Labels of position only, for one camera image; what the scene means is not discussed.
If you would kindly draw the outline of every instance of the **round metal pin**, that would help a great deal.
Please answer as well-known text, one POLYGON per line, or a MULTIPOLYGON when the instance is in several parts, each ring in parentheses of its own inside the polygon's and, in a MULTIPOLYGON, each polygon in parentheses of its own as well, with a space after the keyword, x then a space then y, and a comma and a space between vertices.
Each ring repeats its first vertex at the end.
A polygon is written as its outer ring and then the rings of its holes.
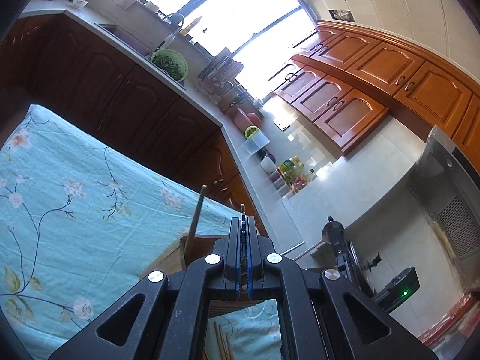
POLYGON ((272 264, 278 264, 280 261, 282 261, 282 256, 277 253, 271 253, 267 256, 267 261, 272 264))
POLYGON ((158 283, 159 281, 162 281, 164 278, 163 272, 160 271, 153 271, 148 274, 148 280, 150 280, 152 283, 158 283))
POLYGON ((327 269, 325 271, 325 277, 328 280, 338 280, 340 278, 340 272, 336 269, 327 269))
POLYGON ((222 258, 218 254, 209 254, 205 257, 205 261, 208 264, 218 264, 222 258))

